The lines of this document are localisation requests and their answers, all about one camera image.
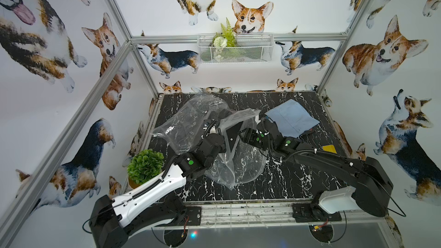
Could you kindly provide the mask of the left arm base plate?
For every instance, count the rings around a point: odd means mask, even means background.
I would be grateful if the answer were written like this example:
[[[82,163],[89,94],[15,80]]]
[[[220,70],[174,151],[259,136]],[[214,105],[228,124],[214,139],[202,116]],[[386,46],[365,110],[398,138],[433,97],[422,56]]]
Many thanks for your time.
[[[200,226],[202,219],[202,208],[197,206],[187,207],[180,221],[180,226]]]

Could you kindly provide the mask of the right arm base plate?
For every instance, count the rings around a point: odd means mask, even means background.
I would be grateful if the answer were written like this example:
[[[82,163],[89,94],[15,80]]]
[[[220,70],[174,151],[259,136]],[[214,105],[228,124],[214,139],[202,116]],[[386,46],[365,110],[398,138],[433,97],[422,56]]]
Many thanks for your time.
[[[342,220],[341,214],[336,212],[330,214],[312,203],[294,203],[292,207],[292,217],[297,223],[312,222],[339,222]]]

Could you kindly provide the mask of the black shirt white buttons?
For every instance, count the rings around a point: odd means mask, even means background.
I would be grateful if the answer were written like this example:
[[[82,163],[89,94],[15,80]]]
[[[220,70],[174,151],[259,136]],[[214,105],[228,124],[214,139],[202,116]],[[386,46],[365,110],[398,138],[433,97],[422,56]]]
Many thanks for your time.
[[[210,111],[205,122],[214,122],[214,130],[210,133],[218,132],[225,139],[226,152],[223,154],[233,154],[237,142],[241,141],[239,132],[245,128],[253,128],[256,125],[256,117],[260,111],[257,109],[230,110],[220,109]]]

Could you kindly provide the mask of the light blue shirt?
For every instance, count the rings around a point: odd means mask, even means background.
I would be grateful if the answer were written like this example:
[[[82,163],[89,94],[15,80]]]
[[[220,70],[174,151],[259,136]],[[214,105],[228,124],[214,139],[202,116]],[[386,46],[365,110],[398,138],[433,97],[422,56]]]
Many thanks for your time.
[[[265,115],[276,123],[284,137],[298,138],[320,123],[293,99],[267,111]]]

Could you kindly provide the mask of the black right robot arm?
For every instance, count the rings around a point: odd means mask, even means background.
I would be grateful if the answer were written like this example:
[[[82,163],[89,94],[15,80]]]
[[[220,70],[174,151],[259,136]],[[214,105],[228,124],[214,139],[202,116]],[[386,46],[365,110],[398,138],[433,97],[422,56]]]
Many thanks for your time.
[[[305,165],[344,181],[347,187],[319,192],[309,205],[295,210],[295,219],[329,221],[341,211],[362,210],[374,217],[388,215],[393,184],[374,158],[359,160],[340,156],[316,148],[301,139],[285,137],[275,122],[262,119],[256,129],[245,128],[239,132],[242,142],[283,162]]]

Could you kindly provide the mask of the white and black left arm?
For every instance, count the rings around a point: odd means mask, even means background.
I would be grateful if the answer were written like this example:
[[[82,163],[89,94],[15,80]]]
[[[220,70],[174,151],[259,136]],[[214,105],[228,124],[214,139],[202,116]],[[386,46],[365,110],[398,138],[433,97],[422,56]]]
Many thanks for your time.
[[[220,130],[207,130],[190,151],[173,156],[164,171],[147,183],[113,199],[100,197],[88,220],[96,247],[120,248],[144,228],[181,222],[187,208],[174,191],[202,177],[225,151]]]

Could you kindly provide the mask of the clear plastic vacuum bag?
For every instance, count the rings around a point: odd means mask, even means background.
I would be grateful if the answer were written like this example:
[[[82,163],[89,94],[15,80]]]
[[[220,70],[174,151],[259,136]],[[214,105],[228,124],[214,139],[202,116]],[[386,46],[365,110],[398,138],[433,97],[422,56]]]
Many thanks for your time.
[[[169,120],[153,130],[175,152],[166,170],[187,181],[202,176],[229,189],[251,182],[264,171],[266,155],[241,140],[257,131],[258,109],[233,110],[213,95],[196,95]]]

